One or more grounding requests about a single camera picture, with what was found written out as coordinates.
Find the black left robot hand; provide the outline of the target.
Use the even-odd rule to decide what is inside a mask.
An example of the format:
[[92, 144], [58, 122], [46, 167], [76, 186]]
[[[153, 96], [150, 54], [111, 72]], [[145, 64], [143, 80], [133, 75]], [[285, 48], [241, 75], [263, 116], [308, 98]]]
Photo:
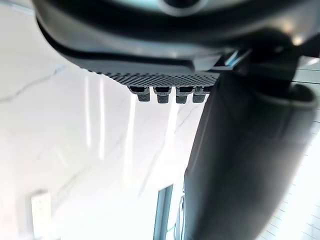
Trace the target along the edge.
[[317, 0], [35, 0], [65, 59], [141, 102], [204, 103], [177, 240], [255, 240], [311, 139], [318, 100], [293, 78], [320, 56]]

